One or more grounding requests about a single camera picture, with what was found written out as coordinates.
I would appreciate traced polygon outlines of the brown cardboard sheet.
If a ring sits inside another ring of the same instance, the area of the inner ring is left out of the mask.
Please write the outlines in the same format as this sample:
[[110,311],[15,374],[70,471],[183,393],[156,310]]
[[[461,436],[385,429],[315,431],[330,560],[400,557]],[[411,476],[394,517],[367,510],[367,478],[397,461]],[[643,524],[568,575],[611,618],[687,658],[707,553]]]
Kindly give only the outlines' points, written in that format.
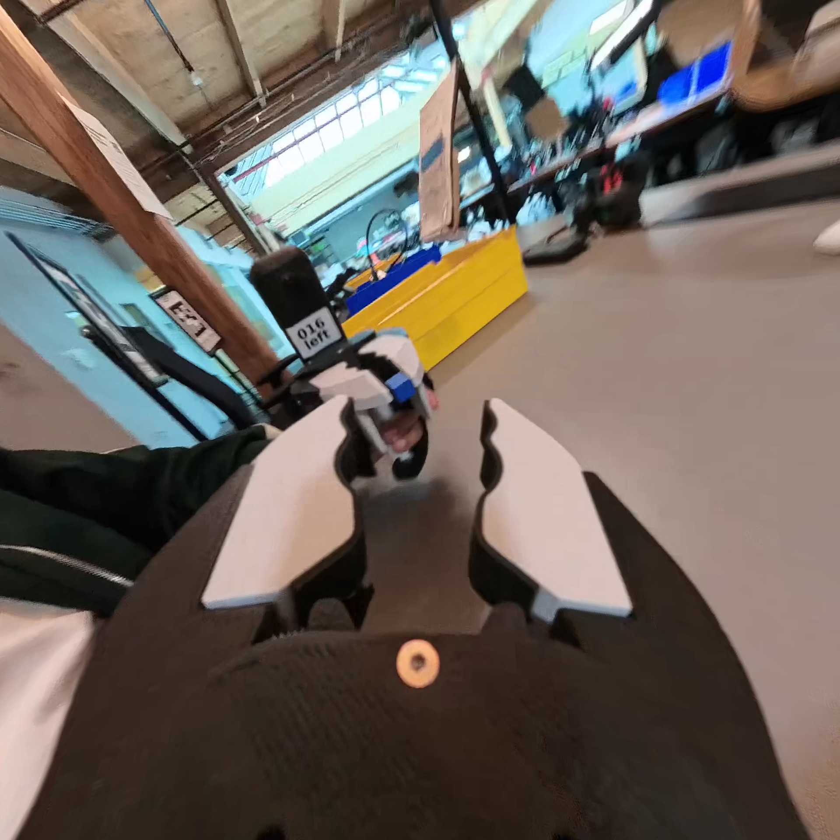
[[418,201],[424,243],[450,240],[459,229],[459,163],[454,144],[459,79],[460,63],[455,59],[420,111]]

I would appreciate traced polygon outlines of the framed black-white pattern picture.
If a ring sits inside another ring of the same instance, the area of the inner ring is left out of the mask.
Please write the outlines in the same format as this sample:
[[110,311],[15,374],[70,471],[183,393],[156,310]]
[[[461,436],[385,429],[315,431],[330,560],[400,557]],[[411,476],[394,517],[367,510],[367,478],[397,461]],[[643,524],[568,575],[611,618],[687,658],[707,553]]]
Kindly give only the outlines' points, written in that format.
[[156,305],[205,354],[215,355],[221,349],[223,343],[221,336],[198,314],[180,292],[170,288],[161,288],[150,296]]

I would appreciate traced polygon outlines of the blue plastic bin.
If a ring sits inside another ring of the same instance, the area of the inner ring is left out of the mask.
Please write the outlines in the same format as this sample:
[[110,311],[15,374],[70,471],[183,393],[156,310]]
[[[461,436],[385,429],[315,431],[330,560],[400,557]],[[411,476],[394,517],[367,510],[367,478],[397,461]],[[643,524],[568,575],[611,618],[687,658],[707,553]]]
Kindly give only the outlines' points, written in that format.
[[440,247],[432,245],[422,248],[395,263],[385,272],[383,277],[367,281],[347,298],[345,307],[348,317],[351,318],[359,314],[422,268],[439,263],[441,258]]

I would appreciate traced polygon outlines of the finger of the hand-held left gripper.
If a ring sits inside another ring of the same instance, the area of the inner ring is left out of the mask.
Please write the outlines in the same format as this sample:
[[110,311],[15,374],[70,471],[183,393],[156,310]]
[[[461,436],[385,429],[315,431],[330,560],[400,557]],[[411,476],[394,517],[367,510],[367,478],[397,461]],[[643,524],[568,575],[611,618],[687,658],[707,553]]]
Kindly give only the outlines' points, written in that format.
[[383,382],[403,372],[417,389],[424,383],[425,369],[413,342],[404,332],[368,330],[352,337],[351,347],[357,359],[352,366],[372,371]]
[[335,396],[347,396],[356,408],[380,408],[389,406],[393,400],[391,390],[375,373],[347,363],[337,363],[315,374],[309,383],[324,402]]

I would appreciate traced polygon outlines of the cardboard box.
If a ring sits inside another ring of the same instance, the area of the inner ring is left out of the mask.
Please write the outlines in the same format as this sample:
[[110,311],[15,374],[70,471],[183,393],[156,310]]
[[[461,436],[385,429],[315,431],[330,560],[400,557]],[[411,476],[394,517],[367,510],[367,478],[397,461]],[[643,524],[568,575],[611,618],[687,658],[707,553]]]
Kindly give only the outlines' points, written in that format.
[[729,63],[735,109],[764,114],[837,95],[838,30],[838,2],[742,2]]

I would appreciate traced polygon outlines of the person's left hand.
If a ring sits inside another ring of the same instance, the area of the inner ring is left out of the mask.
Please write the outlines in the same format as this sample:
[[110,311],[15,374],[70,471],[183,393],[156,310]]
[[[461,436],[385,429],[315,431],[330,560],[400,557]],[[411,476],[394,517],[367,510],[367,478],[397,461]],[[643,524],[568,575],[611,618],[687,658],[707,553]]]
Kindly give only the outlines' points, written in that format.
[[405,403],[393,415],[380,422],[380,436],[388,450],[395,455],[404,455],[416,447],[430,423],[426,409],[434,414],[439,408],[439,400],[434,389],[425,391],[422,395],[415,395],[410,402]]

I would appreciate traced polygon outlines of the black metal post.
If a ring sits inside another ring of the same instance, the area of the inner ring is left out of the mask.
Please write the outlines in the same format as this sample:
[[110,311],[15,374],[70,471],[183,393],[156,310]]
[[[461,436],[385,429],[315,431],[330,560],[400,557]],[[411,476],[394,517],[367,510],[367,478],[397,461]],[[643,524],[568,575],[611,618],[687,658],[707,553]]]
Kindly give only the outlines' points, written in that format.
[[445,9],[442,1],[427,2],[434,19],[434,25],[440,40],[443,42],[444,50],[449,62],[457,69],[458,90],[465,102],[472,128],[485,162],[490,172],[491,192],[496,199],[499,212],[505,222],[514,224],[516,212],[508,196],[508,189],[503,181],[501,170],[496,161],[495,151],[490,143],[490,137],[481,117],[480,111],[474,102],[474,96],[466,75],[466,69],[460,58],[458,44],[454,36],[452,19]]

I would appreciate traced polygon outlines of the long black framed picture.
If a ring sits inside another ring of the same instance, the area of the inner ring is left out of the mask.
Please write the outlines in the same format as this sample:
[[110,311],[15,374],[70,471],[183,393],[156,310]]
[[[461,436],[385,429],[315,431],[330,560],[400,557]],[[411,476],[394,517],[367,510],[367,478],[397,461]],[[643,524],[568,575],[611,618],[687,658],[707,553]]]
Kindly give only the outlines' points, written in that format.
[[73,311],[79,313],[83,320],[80,334],[113,364],[149,393],[158,391],[169,382],[170,378],[131,340],[123,325],[114,319],[84,281],[75,278],[66,267],[17,235],[7,233],[6,237],[58,290]]

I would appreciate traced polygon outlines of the flat black tray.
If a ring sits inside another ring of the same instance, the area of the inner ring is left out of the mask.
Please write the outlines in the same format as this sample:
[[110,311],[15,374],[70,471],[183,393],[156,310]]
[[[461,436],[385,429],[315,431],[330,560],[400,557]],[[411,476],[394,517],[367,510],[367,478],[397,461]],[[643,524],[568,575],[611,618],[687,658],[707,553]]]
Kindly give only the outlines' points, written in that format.
[[526,266],[562,265],[583,254],[589,238],[570,228],[552,234],[522,251]]

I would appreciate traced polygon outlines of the yellow plastic bin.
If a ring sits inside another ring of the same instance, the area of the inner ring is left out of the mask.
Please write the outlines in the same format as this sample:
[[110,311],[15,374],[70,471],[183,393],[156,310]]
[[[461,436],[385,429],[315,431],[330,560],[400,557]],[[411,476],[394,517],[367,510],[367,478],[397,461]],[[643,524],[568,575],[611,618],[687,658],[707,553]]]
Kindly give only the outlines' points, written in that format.
[[426,371],[529,290],[516,227],[444,255],[343,324],[352,337],[403,329]]

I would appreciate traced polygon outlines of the blue shelf bin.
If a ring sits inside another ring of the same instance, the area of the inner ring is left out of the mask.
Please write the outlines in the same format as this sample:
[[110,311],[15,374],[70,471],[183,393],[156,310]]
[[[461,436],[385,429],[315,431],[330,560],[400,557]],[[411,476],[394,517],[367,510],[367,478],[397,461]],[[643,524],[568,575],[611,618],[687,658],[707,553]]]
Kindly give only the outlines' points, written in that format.
[[723,89],[730,76],[731,53],[729,40],[677,70],[659,85],[657,101],[675,106]]

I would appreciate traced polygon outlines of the white paper notice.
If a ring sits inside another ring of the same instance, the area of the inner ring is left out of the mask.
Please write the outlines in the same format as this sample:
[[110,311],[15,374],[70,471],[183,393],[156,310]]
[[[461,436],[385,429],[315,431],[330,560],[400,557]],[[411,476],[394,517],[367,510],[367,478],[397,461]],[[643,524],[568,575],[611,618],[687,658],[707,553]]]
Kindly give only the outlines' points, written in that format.
[[115,140],[108,129],[97,118],[71,103],[67,98],[62,97],[62,100],[87,132],[87,135],[97,146],[105,160],[119,176],[122,183],[126,185],[139,205],[142,206],[142,209],[149,214],[162,217],[172,222],[173,216],[171,213],[158,196],[154,194],[149,184],[144,180],[128,155],[124,152],[122,146]]

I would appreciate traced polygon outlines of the wooden beam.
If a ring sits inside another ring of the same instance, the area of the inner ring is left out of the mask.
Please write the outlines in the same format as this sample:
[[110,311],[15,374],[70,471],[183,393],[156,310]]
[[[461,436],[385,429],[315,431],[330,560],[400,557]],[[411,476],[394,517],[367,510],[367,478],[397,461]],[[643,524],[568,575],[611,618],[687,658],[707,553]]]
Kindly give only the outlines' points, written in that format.
[[45,151],[166,285],[221,336],[225,352],[264,399],[278,358],[207,272],[172,222],[147,213],[105,160],[62,97],[77,105],[6,10],[1,12],[1,96]]

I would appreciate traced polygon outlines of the person's left forearm green sleeve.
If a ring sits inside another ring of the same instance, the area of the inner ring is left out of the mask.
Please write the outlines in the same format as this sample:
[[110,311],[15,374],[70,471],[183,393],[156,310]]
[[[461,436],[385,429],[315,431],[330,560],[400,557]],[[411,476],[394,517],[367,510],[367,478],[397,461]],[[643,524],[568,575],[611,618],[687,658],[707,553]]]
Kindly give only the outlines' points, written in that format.
[[192,447],[1,450],[1,596],[110,616],[153,557],[280,430]]

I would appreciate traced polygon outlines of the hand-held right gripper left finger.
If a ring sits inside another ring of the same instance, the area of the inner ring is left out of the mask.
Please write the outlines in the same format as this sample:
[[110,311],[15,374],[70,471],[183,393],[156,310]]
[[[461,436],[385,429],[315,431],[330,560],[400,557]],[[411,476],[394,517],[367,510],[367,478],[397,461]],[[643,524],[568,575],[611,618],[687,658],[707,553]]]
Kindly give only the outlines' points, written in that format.
[[201,596],[209,613],[273,607],[305,627],[322,601],[361,627],[373,598],[361,504],[353,482],[371,467],[348,396],[280,433],[252,462]]

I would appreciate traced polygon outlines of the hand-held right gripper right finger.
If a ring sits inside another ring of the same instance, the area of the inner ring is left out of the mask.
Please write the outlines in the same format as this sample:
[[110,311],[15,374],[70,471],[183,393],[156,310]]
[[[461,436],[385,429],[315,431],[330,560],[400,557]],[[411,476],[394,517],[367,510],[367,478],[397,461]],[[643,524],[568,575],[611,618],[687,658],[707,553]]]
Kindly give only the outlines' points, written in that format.
[[499,398],[485,401],[468,577],[489,607],[554,623],[563,611],[629,618],[631,596],[583,468]]

